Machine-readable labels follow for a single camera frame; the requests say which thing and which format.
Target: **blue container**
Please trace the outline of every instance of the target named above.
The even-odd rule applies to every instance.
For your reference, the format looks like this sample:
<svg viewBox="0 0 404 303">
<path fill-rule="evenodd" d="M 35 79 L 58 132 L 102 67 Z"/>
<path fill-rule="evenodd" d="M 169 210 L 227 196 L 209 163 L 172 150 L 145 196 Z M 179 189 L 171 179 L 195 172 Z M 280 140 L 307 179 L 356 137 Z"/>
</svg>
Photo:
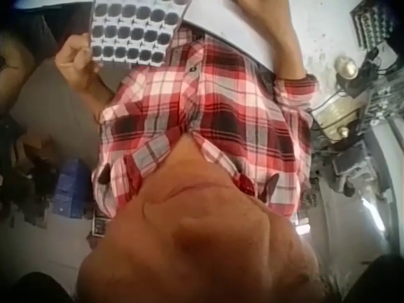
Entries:
<svg viewBox="0 0 404 303">
<path fill-rule="evenodd" d="M 59 174 L 52 211 L 68 218 L 82 218 L 91 187 L 91 172 L 77 158 L 64 164 Z"/>
</svg>

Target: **person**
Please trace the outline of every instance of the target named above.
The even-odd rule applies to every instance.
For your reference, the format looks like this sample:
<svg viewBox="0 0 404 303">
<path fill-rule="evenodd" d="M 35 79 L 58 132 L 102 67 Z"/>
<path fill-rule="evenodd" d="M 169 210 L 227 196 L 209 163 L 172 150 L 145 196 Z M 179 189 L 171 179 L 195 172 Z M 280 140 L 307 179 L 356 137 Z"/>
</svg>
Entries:
<svg viewBox="0 0 404 303">
<path fill-rule="evenodd" d="M 310 108 L 287 0 L 238 0 L 273 48 L 275 78 L 182 25 L 165 64 L 137 66 L 117 93 L 87 34 L 56 66 L 99 123 L 95 199 L 112 218 L 83 261 L 83 302 L 319 302 L 310 245 L 289 221 L 308 180 Z"/>
</svg>

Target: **red plaid shirt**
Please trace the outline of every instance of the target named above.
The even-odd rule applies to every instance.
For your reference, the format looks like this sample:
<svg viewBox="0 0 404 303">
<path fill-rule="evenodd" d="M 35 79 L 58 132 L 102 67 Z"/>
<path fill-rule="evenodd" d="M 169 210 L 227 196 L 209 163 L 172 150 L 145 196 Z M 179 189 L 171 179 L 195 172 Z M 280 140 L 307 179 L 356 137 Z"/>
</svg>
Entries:
<svg viewBox="0 0 404 303">
<path fill-rule="evenodd" d="M 318 85 L 313 76 L 285 81 L 262 75 L 234 48 L 182 27 L 164 67 L 136 67 L 102 112 L 93 173 L 100 209 L 113 217 L 189 133 L 242 192 L 292 215 L 309 177 L 312 120 L 306 110 Z M 275 174 L 270 196 L 267 181 Z"/>
</svg>

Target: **shirt sleeve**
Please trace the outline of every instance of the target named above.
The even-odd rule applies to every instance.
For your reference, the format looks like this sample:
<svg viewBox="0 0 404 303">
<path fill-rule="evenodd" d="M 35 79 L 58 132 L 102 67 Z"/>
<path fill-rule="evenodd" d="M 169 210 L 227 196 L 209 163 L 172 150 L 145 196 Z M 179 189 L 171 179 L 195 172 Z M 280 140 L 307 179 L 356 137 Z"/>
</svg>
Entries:
<svg viewBox="0 0 404 303">
<path fill-rule="evenodd" d="M 309 187 L 311 166 L 311 126 L 308 113 L 319 85 L 317 78 L 308 74 L 301 80 L 274 80 L 274 98 L 280 106 L 294 142 L 296 173 L 300 182 L 299 195 Z"/>
<path fill-rule="evenodd" d="M 275 79 L 275 101 L 281 107 L 309 110 L 318 88 L 317 78 L 311 74 L 301 80 Z"/>
</svg>

